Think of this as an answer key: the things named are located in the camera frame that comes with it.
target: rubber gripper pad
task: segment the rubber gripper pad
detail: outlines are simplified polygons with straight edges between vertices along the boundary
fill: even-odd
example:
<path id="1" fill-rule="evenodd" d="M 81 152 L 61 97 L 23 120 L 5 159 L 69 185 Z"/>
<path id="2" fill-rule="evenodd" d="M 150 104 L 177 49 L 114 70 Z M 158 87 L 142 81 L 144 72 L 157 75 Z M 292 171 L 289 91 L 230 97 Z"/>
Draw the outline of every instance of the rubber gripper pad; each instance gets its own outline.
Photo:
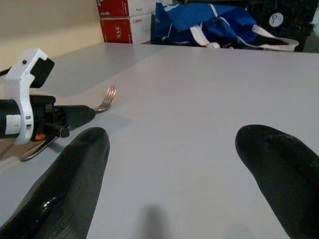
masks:
<path id="1" fill-rule="evenodd" d="M 319 158 L 300 140 L 264 125 L 236 135 L 241 160 L 292 239 L 319 239 Z"/>
<path id="2" fill-rule="evenodd" d="M 80 133 L 34 183 L 0 228 L 1 239 L 84 239 L 110 150 L 107 133 Z"/>

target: white bag strap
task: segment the white bag strap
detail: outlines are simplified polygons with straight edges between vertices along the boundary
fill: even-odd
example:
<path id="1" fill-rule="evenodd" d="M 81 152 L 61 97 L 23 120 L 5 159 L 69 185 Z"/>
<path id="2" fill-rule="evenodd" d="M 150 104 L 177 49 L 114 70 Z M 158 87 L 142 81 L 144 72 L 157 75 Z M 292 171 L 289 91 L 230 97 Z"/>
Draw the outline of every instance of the white bag strap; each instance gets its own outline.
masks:
<path id="1" fill-rule="evenodd" d="M 214 12 L 214 15 L 216 17 L 216 19 L 218 20 L 223 20 L 224 22 L 226 22 L 229 26 L 230 24 L 228 23 L 228 21 L 226 19 L 224 19 L 223 17 L 218 17 L 218 13 L 214 7 L 214 5 L 210 4 L 210 7 L 212 8 L 212 11 Z M 255 46 L 255 45 L 251 45 L 247 42 L 245 42 L 241 37 L 237 37 L 244 45 L 249 46 L 249 47 L 253 47 L 253 48 L 263 48 L 263 49 L 270 49 L 270 50 L 277 50 L 277 51 L 294 51 L 295 48 L 299 45 L 299 42 L 293 39 L 289 39 L 289 38 L 284 38 L 284 37 L 276 37 L 274 35 L 272 35 L 271 33 L 269 33 L 268 31 L 266 31 L 265 29 L 263 29 L 260 26 L 257 25 L 253 25 L 253 29 L 252 31 L 254 33 L 256 33 L 259 36 L 263 36 L 266 38 L 272 38 L 272 39 L 277 39 L 277 40 L 281 40 L 285 43 L 287 43 L 287 45 L 269 45 L 269 44 L 263 44 L 263 45 L 259 45 L 259 46 Z M 199 25 L 195 25 L 192 26 L 190 28 L 190 32 L 194 38 L 194 40 L 200 45 L 200 46 L 205 46 L 205 47 L 210 47 L 210 48 L 220 48 L 219 44 L 217 42 L 212 42 L 210 43 L 208 41 L 208 39 L 206 38 L 205 34 L 203 33 L 201 27 Z"/>
<path id="2" fill-rule="evenodd" d="M 277 51 L 294 51 L 295 48 L 299 45 L 299 42 L 293 39 L 289 39 L 289 38 L 284 38 L 284 37 L 276 37 L 273 34 L 269 33 L 268 31 L 266 31 L 265 29 L 263 29 L 260 26 L 254 25 L 252 31 L 254 33 L 256 33 L 257 35 L 266 37 L 266 38 L 272 38 L 272 39 L 277 39 L 277 40 L 281 40 L 285 43 L 287 43 L 288 45 L 269 45 L 269 44 L 263 44 L 263 45 L 259 45 L 259 46 L 255 46 L 255 45 L 251 45 L 248 44 L 247 42 L 245 42 L 241 37 L 237 37 L 243 44 L 245 44 L 246 46 L 249 47 L 253 47 L 253 48 L 263 48 L 263 49 L 270 49 L 270 50 L 277 50 Z"/>
<path id="3" fill-rule="evenodd" d="M 209 42 L 208 41 L 208 39 L 204 35 L 204 32 L 202 31 L 202 29 L 199 25 L 192 26 L 189 30 L 190 30 L 194 40 L 197 42 L 198 45 L 205 46 L 208 48 L 220 48 L 220 46 L 217 42 Z"/>

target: white table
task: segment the white table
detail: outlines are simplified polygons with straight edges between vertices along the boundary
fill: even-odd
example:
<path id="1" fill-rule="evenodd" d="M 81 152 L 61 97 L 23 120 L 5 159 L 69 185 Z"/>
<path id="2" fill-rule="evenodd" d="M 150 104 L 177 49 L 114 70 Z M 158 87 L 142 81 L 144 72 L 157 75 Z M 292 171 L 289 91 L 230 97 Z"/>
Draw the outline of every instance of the white table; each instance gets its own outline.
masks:
<path id="1" fill-rule="evenodd" d="M 55 62 L 43 91 L 58 104 L 95 107 L 110 84 L 118 95 L 35 159 L 0 161 L 0 224 L 64 146 L 101 126 L 111 152 L 88 239 L 288 239 L 235 135 L 265 124 L 319 152 L 319 55 L 99 44 Z"/>

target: red box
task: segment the red box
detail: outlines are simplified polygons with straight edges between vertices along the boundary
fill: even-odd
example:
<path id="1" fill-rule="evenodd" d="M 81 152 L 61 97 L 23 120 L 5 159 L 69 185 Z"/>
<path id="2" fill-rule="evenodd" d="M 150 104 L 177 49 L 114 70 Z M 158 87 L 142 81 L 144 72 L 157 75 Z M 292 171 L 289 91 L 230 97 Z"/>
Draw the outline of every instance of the red box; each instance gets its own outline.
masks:
<path id="1" fill-rule="evenodd" d="M 101 29 L 105 42 L 144 43 L 151 39 L 152 15 L 102 18 Z"/>
<path id="2" fill-rule="evenodd" d="M 100 17 L 127 17 L 155 12 L 156 2 L 172 4 L 172 0 L 97 0 Z"/>

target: blue bag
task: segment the blue bag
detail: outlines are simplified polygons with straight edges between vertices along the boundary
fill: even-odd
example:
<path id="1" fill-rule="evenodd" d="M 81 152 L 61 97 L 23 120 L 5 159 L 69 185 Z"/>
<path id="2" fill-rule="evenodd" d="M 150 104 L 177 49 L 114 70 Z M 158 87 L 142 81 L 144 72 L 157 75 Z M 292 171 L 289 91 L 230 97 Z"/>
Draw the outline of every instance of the blue bag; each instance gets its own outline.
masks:
<path id="1" fill-rule="evenodd" d="M 285 45 L 252 43 L 257 35 L 279 39 Z M 201 46 L 218 48 L 235 43 L 241 46 L 273 50 L 293 51 L 298 42 L 288 38 L 275 37 L 256 25 L 250 14 L 241 7 L 188 3 L 185 5 L 156 5 L 155 38 L 177 44 L 197 43 Z"/>

